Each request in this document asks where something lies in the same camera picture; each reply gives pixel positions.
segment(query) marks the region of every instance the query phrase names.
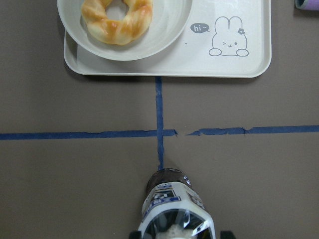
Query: gray table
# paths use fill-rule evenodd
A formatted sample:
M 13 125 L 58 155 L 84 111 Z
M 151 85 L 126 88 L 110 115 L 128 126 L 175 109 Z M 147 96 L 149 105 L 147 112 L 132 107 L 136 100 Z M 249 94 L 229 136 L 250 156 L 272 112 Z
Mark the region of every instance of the gray table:
M 0 12 L 0 238 L 127 238 L 159 164 L 155 136 L 13 138 L 156 130 L 154 78 L 73 73 L 55 1 L 2 1 Z M 164 165 L 189 176 L 217 235 L 319 237 L 319 132 L 188 135 L 318 125 L 318 24 L 318 12 L 272 1 L 263 75 L 162 80 L 164 128 L 178 132 L 164 137 Z

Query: cartoon rabbit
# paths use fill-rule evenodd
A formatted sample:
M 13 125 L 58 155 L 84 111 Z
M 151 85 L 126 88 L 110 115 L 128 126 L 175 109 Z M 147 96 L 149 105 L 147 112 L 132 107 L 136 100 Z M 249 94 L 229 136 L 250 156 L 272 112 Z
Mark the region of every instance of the cartoon rabbit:
M 248 56 L 247 38 L 242 20 L 234 16 L 230 19 L 222 16 L 215 23 L 216 34 L 213 36 L 211 56 Z

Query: bread ring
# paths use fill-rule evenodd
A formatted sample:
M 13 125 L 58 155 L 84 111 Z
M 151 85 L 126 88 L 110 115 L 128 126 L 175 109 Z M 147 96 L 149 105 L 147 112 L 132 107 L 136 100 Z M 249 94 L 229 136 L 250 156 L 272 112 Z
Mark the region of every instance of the bread ring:
M 81 12 L 91 35 L 107 44 L 126 45 L 148 29 L 153 16 L 153 0 L 123 0 L 129 11 L 123 20 L 111 20 L 106 8 L 112 0 L 84 0 Z

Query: tray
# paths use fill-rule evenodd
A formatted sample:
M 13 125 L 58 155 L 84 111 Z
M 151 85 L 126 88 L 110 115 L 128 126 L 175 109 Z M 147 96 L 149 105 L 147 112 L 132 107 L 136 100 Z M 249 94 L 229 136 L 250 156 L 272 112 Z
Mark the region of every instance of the tray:
M 65 32 L 64 59 L 82 75 L 253 78 L 271 62 L 270 0 L 194 0 L 181 36 L 136 61 L 96 56 Z

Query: blue tape strip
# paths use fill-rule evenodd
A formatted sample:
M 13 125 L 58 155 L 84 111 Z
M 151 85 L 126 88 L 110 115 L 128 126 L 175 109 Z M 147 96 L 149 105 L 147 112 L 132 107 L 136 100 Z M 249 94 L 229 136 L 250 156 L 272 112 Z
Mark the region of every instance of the blue tape strip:
M 166 129 L 163 136 L 174 136 L 174 129 Z M 0 140 L 33 140 L 33 139 L 77 139 L 77 138 L 129 138 L 157 137 L 157 130 L 106 131 L 100 133 L 88 132 L 53 132 L 53 133 L 0 133 Z
M 157 137 L 158 137 L 158 156 L 159 156 L 159 167 L 158 170 L 164 168 L 164 140 L 163 140 L 163 97 L 161 94 L 161 77 L 155 77 L 156 83 L 156 116 L 157 116 Z
M 225 135 L 225 134 L 255 134 L 255 133 L 308 133 L 319 132 L 319 125 L 253 127 L 238 128 L 202 128 L 188 135 Z

